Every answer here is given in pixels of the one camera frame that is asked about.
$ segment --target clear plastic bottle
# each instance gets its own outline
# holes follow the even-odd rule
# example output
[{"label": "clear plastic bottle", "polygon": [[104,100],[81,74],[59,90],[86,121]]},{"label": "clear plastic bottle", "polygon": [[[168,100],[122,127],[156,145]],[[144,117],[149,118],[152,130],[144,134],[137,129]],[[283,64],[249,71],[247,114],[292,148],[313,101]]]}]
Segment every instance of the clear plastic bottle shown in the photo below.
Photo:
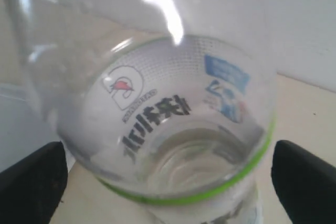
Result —
[{"label": "clear plastic bottle", "polygon": [[6,0],[30,103],[108,188],[215,196],[270,141],[275,76],[258,0]]}]

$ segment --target green ring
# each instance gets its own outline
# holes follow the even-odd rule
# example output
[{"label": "green ring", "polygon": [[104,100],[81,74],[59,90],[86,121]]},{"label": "green ring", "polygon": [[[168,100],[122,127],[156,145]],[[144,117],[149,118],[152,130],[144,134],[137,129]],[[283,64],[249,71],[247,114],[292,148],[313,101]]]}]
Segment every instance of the green ring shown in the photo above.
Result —
[{"label": "green ring", "polygon": [[202,193],[199,193],[197,195],[187,196],[184,198],[174,198],[174,199],[159,199],[159,198],[147,198],[144,196],[138,196],[138,195],[132,195],[124,190],[121,190],[119,188],[116,188],[109,183],[105,182],[103,179],[98,178],[97,180],[102,183],[105,187],[107,187],[109,190],[113,191],[114,193],[136,202],[140,202],[143,204],[150,204],[150,205],[160,205],[160,206],[166,206],[166,205],[186,205],[186,204],[192,204],[213,196],[216,196],[218,194],[223,193],[228,188],[230,188],[232,185],[236,184],[240,180],[242,180],[246,175],[248,175],[259,163],[261,158],[266,153],[266,150],[268,149],[268,146],[271,143],[272,134],[275,128],[275,117],[273,118],[272,122],[270,123],[266,141],[262,148],[255,154],[255,156],[251,159],[251,161],[244,167],[244,169],[241,170],[240,173],[238,173],[236,176],[234,176],[229,181],[225,182],[219,187],[216,187],[212,190],[205,191]]}]

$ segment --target white wall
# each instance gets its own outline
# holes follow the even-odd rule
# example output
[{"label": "white wall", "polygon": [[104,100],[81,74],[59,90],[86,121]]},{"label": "white wall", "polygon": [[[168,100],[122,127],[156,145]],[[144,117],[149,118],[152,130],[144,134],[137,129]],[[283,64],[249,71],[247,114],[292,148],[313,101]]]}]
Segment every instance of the white wall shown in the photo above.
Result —
[{"label": "white wall", "polygon": [[[266,0],[278,71],[336,91],[336,0]],[[0,82],[20,83],[4,4],[0,2]]]}]

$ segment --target gatorade logo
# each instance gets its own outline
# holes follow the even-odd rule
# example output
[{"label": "gatorade logo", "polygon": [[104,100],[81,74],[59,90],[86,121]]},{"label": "gatorade logo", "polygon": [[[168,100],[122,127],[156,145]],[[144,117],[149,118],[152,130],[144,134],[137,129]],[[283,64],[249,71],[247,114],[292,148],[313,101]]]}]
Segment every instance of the gatorade logo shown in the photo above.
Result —
[{"label": "gatorade logo", "polygon": [[117,67],[103,79],[104,88],[120,110],[127,109],[141,95],[143,83],[140,72],[130,66]]}]

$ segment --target white table surface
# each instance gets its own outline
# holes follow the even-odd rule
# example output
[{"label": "white table surface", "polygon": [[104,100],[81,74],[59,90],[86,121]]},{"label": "white table surface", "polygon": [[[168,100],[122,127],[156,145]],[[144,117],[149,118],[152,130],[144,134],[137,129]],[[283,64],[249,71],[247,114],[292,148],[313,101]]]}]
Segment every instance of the white table surface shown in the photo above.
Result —
[{"label": "white table surface", "polygon": [[[291,223],[270,178],[276,140],[286,139],[336,166],[336,93],[278,77],[277,126],[273,144],[257,172],[265,224]],[[51,224],[146,224],[152,216],[142,207],[105,189],[75,164]]]}]

